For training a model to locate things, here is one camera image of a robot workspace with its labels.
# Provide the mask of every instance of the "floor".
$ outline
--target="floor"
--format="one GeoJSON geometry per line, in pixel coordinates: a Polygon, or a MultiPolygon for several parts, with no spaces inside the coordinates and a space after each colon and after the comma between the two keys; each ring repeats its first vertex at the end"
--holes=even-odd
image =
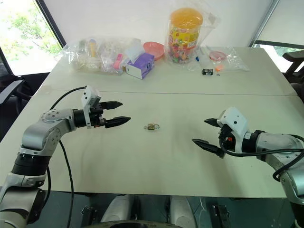
{"type": "MultiPolygon", "coordinates": [[[[81,210],[93,206],[98,211],[99,221],[114,199],[115,194],[96,194],[92,196],[75,195],[71,228],[81,227],[81,210]]],[[[166,222],[165,202],[163,195],[137,195],[141,202],[141,217],[145,220],[166,222]]],[[[211,228],[209,208],[214,204],[226,205],[230,212],[229,221],[232,228],[289,228],[294,217],[286,199],[231,199],[209,197],[187,197],[198,228],[211,228]]],[[[53,191],[43,209],[40,219],[28,228],[65,228],[68,217],[70,194],[53,191]]]]}

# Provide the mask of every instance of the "plastic bag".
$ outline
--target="plastic bag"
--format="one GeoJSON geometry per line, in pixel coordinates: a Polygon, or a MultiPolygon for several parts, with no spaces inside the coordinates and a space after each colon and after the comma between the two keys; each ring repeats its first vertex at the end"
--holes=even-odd
{"type": "Polygon", "coordinates": [[[175,0],[169,18],[165,55],[170,62],[184,65],[194,60],[195,50],[219,24],[203,0],[175,0]]]}
{"type": "Polygon", "coordinates": [[[216,72],[249,71],[249,68],[233,47],[207,47],[206,51],[216,72]]]}
{"type": "Polygon", "coordinates": [[[141,41],[136,38],[85,38],[66,45],[60,54],[64,64],[75,70],[121,74],[130,58],[135,61],[144,52],[138,44],[141,41]]]}

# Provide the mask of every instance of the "robotic arm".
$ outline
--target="robotic arm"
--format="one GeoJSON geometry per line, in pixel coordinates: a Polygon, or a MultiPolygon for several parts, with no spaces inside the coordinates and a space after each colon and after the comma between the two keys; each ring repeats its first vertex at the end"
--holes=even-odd
{"type": "Polygon", "coordinates": [[[256,130],[251,133],[247,119],[234,107],[225,110],[218,119],[206,123],[220,127],[220,148],[205,140],[192,139],[202,149],[220,158],[225,154],[237,157],[256,156],[276,171],[275,180],[281,182],[291,203],[297,227],[304,228],[304,149],[302,137],[289,134],[271,134],[256,130]]]}
{"type": "Polygon", "coordinates": [[[122,103],[99,103],[98,92],[90,86],[86,87],[81,101],[83,110],[49,110],[24,132],[13,169],[0,191],[1,228],[23,228],[39,218],[45,197],[39,187],[44,184],[48,163],[64,134],[78,127],[109,128],[130,120],[124,116],[104,119],[104,109],[115,109],[122,103]]]}

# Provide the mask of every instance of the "table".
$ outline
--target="table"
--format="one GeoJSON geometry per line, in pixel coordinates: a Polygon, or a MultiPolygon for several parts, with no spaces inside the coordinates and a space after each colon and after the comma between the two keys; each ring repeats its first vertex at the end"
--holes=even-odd
{"type": "MultiPolygon", "coordinates": [[[[0,182],[11,170],[24,130],[65,91],[43,85],[0,143],[0,182]]],[[[61,108],[81,108],[82,92],[67,96],[61,108]]],[[[130,116],[119,127],[80,128],[63,136],[77,192],[164,194],[210,197],[285,197],[273,169],[256,158],[236,158],[203,151],[191,138],[218,145],[218,128],[204,119],[230,106],[249,120],[249,128],[304,135],[304,106],[297,96],[206,95],[102,92],[103,101],[123,106],[105,111],[107,119],[130,116]],[[147,131],[147,123],[160,129],[147,131]]],[[[60,147],[51,162],[52,190],[69,191],[60,147]]]]}
{"type": "Polygon", "coordinates": [[[75,72],[60,61],[43,85],[50,89],[70,90],[91,84],[103,92],[296,95],[262,48],[239,47],[236,51],[250,71],[202,76],[201,70],[188,71],[158,60],[147,77],[139,80],[127,74],[119,76],[75,72]]]}

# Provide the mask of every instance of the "black cable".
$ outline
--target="black cable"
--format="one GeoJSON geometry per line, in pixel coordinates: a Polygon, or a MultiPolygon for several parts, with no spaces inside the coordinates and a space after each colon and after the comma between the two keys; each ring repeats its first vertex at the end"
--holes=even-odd
{"type": "Polygon", "coordinates": [[[70,164],[69,164],[68,159],[67,159],[67,152],[66,152],[65,147],[63,146],[61,140],[59,140],[59,143],[60,143],[60,146],[61,146],[61,148],[63,150],[63,154],[65,156],[66,166],[67,166],[67,169],[68,169],[68,175],[70,177],[70,182],[71,182],[71,204],[70,204],[70,212],[69,212],[69,215],[68,215],[68,221],[67,221],[67,225],[66,225],[66,228],[69,228],[70,224],[71,224],[72,211],[73,211],[73,203],[74,203],[74,185],[73,185],[73,178],[72,178],[71,167],[70,167],[70,164]]]}
{"type": "MultiPolygon", "coordinates": [[[[294,134],[291,134],[291,136],[293,136],[297,139],[300,139],[302,142],[304,142],[304,138],[302,138],[301,136],[294,135],[294,134]]],[[[277,178],[278,175],[280,175],[283,171],[287,170],[288,168],[290,168],[291,166],[296,164],[299,160],[301,160],[304,157],[304,149],[288,149],[288,148],[287,149],[278,149],[278,150],[269,150],[269,151],[257,152],[257,153],[235,153],[235,152],[228,151],[224,147],[223,137],[221,137],[219,139],[219,145],[225,153],[227,153],[231,156],[235,156],[235,157],[252,157],[252,156],[261,156],[261,155],[267,155],[267,154],[273,154],[273,153],[283,153],[283,152],[300,152],[301,154],[298,157],[296,157],[290,163],[284,165],[282,168],[280,168],[274,172],[273,178],[278,182],[280,181],[280,179],[277,178]]]]}
{"type": "MultiPolygon", "coordinates": [[[[66,92],[61,97],[59,97],[58,100],[56,100],[56,102],[51,106],[50,110],[54,109],[55,106],[59,103],[59,101],[61,101],[68,94],[70,94],[70,93],[72,93],[74,91],[77,91],[77,90],[85,89],[85,88],[86,88],[86,86],[83,86],[83,87],[75,88],[75,89],[72,89],[72,90],[66,92]]],[[[60,144],[60,146],[62,148],[64,157],[65,157],[65,160],[66,160],[66,166],[67,166],[67,169],[68,169],[68,174],[69,174],[70,183],[71,183],[71,204],[70,204],[70,211],[69,211],[68,221],[67,221],[67,225],[66,225],[66,227],[69,228],[70,224],[71,224],[71,218],[72,218],[72,212],[73,212],[73,204],[74,204],[74,184],[73,184],[71,167],[70,167],[70,164],[69,164],[68,158],[67,158],[67,153],[66,153],[66,150],[65,150],[65,148],[64,148],[63,143],[61,142],[61,140],[59,140],[59,144],[60,144]]],[[[46,203],[48,201],[48,198],[50,196],[50,193],[51,193],[51,174],[50,174],[50,171],[49,171],[49,167],[47,167],[47,179],[48,179],[47,196],[46,196],[46,199],[44,201],[44,205],[43,206],[46,205],[46,203]]]]}

